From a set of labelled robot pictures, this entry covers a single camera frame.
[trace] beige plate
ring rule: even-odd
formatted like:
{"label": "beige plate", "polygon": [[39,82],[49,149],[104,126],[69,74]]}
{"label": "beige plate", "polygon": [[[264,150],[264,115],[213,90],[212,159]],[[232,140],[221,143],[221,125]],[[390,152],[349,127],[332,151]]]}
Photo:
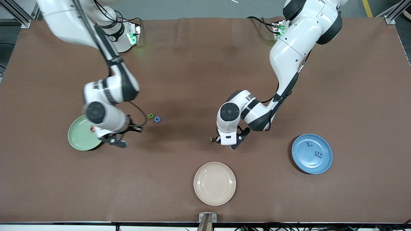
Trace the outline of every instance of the beige plate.
{"label": "beige plate", "polygon": [[210,162],[194,176],[194,190],[199,199],[211,206],[227,203],[236,191],[236,178],[225,164]]}

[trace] gray floor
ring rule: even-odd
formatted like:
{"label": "gray floor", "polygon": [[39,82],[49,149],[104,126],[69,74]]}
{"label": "gray floor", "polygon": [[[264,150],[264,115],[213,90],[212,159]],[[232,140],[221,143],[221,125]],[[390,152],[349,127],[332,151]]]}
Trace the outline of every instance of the gray floor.
{"label": "gray floor", "polygon": [[[248,16],[274,17],[282,15],[285,0],[122,0],[112,5],[124,17],[143,20],[196,17],[245,18]],[[368,0],[373,15],[378,15],[398,0]],[[349,0],[341,8],[343,17],[367,17],[362,0]],[[411,57],[411,21],[403,15],[396,19],[396,27],[405,51]],[[0,43],[16,43],[20,27],[0,26]],[[6,67],[13,46],[0,44],[0,65]]]}

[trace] table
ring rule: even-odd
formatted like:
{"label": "table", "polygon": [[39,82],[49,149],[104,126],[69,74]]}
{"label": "table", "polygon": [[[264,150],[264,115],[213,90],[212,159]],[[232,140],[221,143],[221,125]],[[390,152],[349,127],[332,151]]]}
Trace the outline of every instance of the table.
{"label": "table", "polygon": [[[314,47],[269,132],[250,133],[236,151],[210,143],[232,92],[273,95],[273,42],[250,19],[145,21],[141,46],[123,57],[141,86],[134,102],[162,121],[126,134],[127,149],[81,152],[67,131],[81,115],[83,86],[107,75],[104,60],[32,21],[0,85],[0,221],[191,221],[211,211],[221,222],[404,222],[411,69],[382,18],[344,18],[335,40]],[[305,133],[331,145],[327,172],[293,164],[291,144]],[[237,180],[217,207],[193,189],[197,169],[212,161]]]}

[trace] green plate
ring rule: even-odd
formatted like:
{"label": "green plate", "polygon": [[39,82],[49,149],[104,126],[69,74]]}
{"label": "green plate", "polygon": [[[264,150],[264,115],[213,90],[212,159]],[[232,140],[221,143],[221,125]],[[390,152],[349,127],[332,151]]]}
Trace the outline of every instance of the green plate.
{"label": "green plate", "polygon": [[90,131],[92,124],[86,115],[78,117],[70,126],[68,138],[70,145],[80,151],[88,151],[97,147],[102,141]]}

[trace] white robotic arm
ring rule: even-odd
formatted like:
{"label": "white robotic arm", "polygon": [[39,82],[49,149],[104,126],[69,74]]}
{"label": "white robotic arm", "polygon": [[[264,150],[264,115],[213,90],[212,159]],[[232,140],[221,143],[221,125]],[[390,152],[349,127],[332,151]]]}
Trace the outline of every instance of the white robotic arm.
{"label": "white robotic arm", "polygon": [[[247,90],[234,92],[217,113],[216,142],[236,149],[253,131],[268,131],[275,114],[291,94],[299,65],[316,43],[326,44],[342,27],[341,13],[337,9],[347,0],[287,0],[283,13],[288,28],[270,51],[270,63],[278,78],[278,88],[265,106]],[[242,130],[238,123],[243,119],[249,126]]]}
{"label": "white robotic arm", "polygon": [[[118,18],[115,11],[108,7],[119,0],[80,0],[84,12],[103,29],[113,42],[118,52],[125,52],[137,45],[141,25]],[[61,40],[86,46],[94,46],[85,27],[79,24],[74,14],[74,4],[71,0],[38,0],[44,19],[55,36]]]}
{"label": "white robotic arm", "polygon": [[114,105],[136,98],[140,91],[137,80],[108,35],[86,16],[80,0],[38,0],[38,3],[47,25],[56,37],[101,51],[110,74],[85,85],[83,113],[95,125],[99,139],[121,148],[127,147],[127,142],[115,135],[129,130],[141,132],[142,127],[133,124],[129,116]]}

